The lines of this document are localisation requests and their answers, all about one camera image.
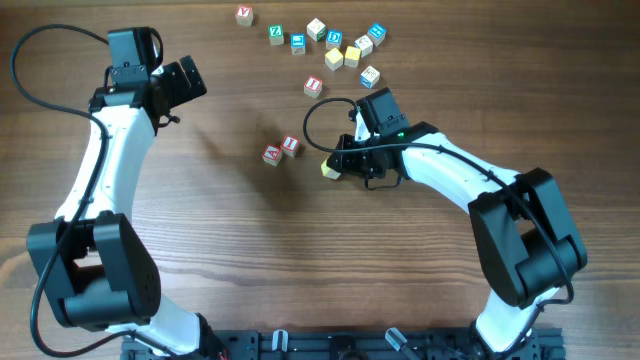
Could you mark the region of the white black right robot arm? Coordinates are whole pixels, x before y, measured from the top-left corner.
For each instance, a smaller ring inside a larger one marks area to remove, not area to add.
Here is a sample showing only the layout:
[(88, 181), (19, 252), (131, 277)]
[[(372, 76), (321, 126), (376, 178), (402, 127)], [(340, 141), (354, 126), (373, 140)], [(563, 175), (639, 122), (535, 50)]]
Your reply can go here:
[(352, 104), (353, 134), (341, 135), (325, 165), (332, 177), (364, 180), (388, 171), (437, 191), (470, 217), (491, 292), (473, 323), (483, 353), (506, 358), (522, 349), (550, 305), (575, 297), (573, 276), (587, 251), (552, 175), (492, 165), (454, 145), (436, 127), (411, 125), (384, 88)]

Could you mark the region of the yellow S wooden block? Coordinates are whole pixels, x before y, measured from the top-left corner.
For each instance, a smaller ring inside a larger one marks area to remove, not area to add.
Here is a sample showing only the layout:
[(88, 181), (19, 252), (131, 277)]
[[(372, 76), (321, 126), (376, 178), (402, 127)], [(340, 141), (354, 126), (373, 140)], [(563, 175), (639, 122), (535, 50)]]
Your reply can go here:
[(321, 163), (321, 172), (324, 177), (331, 180), (337, 180), (341, 176), (340, 172), (329, 167), (327, 159)]

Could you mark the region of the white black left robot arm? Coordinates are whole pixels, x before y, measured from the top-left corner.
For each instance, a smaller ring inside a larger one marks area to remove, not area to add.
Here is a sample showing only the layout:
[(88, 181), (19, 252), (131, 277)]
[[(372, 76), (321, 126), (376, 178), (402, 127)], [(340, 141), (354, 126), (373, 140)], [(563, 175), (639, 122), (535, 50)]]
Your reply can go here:
[(163, 61), (150, 27), (110, 31), (103, 84), (83, 115), (90, 138), (74, 185), (52, 221), (33, 225), (27, 250), (38, 274), (33, 304), (56, 321), (122, 339), (132, 352), (164, 359), (224, 359), (206, 319), (165, 297), (159, 270), (132, 224), (145, 156), (173, 108), (206, 93), (190, 57)]

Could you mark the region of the blue-sided picture wooden block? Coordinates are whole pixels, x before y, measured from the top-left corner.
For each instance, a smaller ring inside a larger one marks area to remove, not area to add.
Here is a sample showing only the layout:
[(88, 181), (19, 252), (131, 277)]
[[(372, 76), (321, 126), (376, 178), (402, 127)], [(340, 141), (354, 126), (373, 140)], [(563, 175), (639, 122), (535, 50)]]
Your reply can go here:
[(367, 66), (360, 74), (360, 83), (368, 89), (373, 88), (380, 80), (380, 72), (373, 66)]

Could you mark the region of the red A wooden block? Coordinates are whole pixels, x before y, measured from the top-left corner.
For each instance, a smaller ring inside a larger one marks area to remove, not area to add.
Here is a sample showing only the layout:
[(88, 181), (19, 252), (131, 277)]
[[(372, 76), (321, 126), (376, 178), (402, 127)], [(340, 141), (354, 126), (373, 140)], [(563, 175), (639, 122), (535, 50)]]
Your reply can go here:
[(282, 150), (274, 145), (268, 145), (262, 153), (262, 159), (265, 163), (277, 166), (282, 158)]

